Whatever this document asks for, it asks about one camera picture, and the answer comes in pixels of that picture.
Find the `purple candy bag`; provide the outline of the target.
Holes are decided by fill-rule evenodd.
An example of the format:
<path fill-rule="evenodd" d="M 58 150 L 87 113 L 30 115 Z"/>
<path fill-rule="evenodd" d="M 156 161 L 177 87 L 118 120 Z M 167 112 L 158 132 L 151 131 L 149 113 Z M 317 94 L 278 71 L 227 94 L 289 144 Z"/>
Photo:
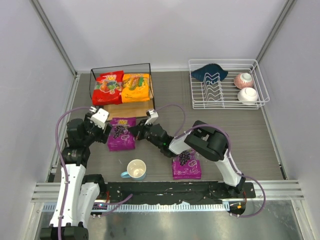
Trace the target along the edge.
<path fill-rule="evenodd" d="M 194 149 L 185 150 L 174 157 L 171 167 L 174 180 L 200 180 L 202 178 L 199 155 Z"/>
<path fill-rule="evenodd" d="M 136 125 L 135 117 L 114 117 L 107 146 L 110 152 L 130 151 L 136 148 L 136 139 L 129 128 Z"/>

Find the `blue and white mug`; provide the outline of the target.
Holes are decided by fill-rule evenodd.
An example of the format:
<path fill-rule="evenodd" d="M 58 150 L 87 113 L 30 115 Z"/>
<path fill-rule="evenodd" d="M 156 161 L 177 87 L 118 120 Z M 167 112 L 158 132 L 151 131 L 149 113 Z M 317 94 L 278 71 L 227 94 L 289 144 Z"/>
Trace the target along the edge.
<path fill-rule="evenodd" d="M 131 178 L 135 181 L 142 181 L 147 174 L 147 166 L 141 159 L 133 159 L 127 165 L 126 171 L 120 174 L 121 178 Z"/>

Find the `red candy bag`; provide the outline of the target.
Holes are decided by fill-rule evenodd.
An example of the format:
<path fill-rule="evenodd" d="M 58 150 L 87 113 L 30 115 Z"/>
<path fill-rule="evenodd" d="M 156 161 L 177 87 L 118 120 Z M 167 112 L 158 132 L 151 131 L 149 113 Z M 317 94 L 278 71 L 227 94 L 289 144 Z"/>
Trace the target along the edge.
<path fill-rule="evenodd" d="M 122 103 L 124 71 L 101 73 L 96 78 L 92 94 L 94 106 L 119 105 Z"/>

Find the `orange candy bag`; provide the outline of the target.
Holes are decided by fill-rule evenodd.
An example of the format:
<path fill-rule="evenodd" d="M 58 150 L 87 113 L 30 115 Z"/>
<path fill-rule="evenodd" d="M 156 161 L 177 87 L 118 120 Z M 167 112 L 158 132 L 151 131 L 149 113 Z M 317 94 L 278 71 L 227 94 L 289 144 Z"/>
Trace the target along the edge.
<path fill-rule="evenodd" d="M 122 78 L 122 103 L 135 103 L 149 101 L 150 74 L 148 73 L 125 73 Z"/>

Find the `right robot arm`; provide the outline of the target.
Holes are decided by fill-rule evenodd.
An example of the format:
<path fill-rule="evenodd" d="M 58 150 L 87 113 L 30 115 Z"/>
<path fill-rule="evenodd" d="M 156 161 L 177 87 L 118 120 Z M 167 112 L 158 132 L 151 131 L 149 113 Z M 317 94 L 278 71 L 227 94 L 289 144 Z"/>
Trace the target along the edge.
<path fill-rule="evenodd" d="M 229 135 L 222 129 L 197 120 L 193 126 L 178 136 L 170 136 L 160 124 L 142 120 L 128 131 L 138 140 L 147 140 L 168 158 L 193 149 L 218 167 L 227 191 L 241 194 L 246 177 L 237 168 L 232 155 Z"/>

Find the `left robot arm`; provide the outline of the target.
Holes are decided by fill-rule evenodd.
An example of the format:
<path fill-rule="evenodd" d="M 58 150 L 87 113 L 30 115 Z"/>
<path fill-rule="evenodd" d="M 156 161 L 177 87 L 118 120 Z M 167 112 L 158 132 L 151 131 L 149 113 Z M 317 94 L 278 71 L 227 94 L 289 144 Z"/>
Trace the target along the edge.
<path fill-rule="evenodd" d="M 76 118 L 66 124 L 66 146 L 59 153 L 61 183 L 54 214 L 49 226 L 39 234 L 42 240 L 87 240 L 88 221 L 99 196 L 107 187 L 101 174 L 86 174 L 90 146 L 105 144 L 112 126 L 109 113 L 92 108 L 84 119 Z"/>

